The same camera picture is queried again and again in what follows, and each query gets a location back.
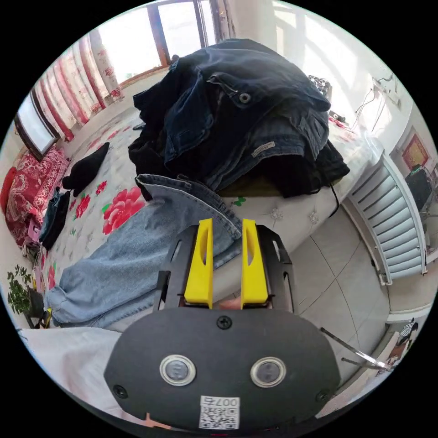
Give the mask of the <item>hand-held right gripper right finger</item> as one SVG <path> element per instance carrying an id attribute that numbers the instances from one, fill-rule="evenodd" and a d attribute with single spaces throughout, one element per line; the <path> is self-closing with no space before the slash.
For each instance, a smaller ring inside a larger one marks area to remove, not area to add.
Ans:
<path id="1" fill-rule="evenodd" d="M 268 300 L 268 288 L 256 222 L 242 221 L 242 268 L 240 307 L 264 306 Z"/>

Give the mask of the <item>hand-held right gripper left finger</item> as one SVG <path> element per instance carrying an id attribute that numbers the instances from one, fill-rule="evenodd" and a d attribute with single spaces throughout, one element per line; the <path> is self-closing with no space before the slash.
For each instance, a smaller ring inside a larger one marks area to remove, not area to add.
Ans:
<path id="1" fill-rule="evenodd" d="M 213 220 L 199 221 L 189 265 L 184 300 L 187 305 L 213 306 Z"/>

